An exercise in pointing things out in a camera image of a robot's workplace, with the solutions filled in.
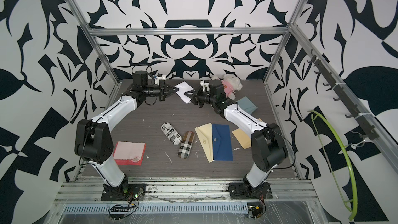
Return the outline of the white letter paper green border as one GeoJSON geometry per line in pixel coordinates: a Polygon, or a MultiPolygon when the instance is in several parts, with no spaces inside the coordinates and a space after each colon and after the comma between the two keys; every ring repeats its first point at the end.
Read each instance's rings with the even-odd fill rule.
{"type": "Polygon", "coordinates": [[[194,88],[192,88],[187,82],[182,82],[178,85],[175,86],[178,91],[177,95],[186,103],[189,104],[191,102],[191,99],[185,95],[185,93],[192,91],[194,88]]]}

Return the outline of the light blue envelope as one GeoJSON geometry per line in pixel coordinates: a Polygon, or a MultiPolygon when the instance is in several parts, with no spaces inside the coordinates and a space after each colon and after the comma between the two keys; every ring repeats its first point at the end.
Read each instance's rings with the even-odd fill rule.
{"type": "Polygon", "coordinates": [[[243,97],[237,101],[239,108],[247,112],[248,114],[252,114],[258,107],[248,98],[243,97]]]}

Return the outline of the dark blue envelope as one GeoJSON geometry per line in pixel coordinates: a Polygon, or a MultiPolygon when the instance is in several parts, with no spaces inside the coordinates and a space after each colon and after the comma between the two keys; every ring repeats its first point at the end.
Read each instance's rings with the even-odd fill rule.
{"type": "Polygon", "coordinates": [[[213,160],[233,161],[231,132],[228,125],[212,124],[213,160]]]}

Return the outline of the tan envelope gold emblem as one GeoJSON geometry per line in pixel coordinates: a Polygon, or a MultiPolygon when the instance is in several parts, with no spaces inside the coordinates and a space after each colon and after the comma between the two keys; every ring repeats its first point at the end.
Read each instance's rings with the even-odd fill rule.
{"type": "Polygon", "coordinates": [[[237,130],[232,131],[232,134],[240,143],[243,149],[250,148],[251,135],[255,131],[262,130],[267,125],[265,122],[261,121],[261,119],[255,121],[236,119],[233,120],[232,123],[234,123],[238,127],[237,130]]]}

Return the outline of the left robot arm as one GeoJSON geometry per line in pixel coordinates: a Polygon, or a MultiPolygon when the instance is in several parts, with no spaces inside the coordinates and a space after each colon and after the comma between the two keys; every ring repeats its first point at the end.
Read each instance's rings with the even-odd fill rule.
{"type": "Polygon", "coordinates": [[[133,81],[119,99],[99,115],[83,119],[77,124],[74,152],[85,165],[91,165],[107,188],[126,193],[127,176],[120,170],[113,157],[113,128],[129,113],[136,110],[148,98],[165,101],[179,89],[166,83],[164,76],[154,76],[147,71],[133,73],[133,81]]]}

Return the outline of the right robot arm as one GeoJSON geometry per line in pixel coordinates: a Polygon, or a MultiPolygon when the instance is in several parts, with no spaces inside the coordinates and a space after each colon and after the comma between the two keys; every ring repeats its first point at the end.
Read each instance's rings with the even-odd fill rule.
{"type": "Polygon", "coordinates": [[[212,106],[216,114],[235,124],[251,138],[252,168],[243,179],[247,189],[261,186],[273,169],[288,157],[285,139],[277,124],[259,121],[237,102],[227,97],[219,80],[201,81],[201,85],[184,94],[200,108],[205,104],[212,106]]]}

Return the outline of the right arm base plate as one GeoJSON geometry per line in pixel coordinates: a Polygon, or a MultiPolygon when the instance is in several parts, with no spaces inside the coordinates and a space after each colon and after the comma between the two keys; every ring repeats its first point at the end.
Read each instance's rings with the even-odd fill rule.
{"type": "Polygon", "coordinates": [[[263,199],[268,200],[273,198],[270,184],[262,183],[256,188],[252,188],[249,183],[229,183],[228,192],[231,199],[263,199]]]}

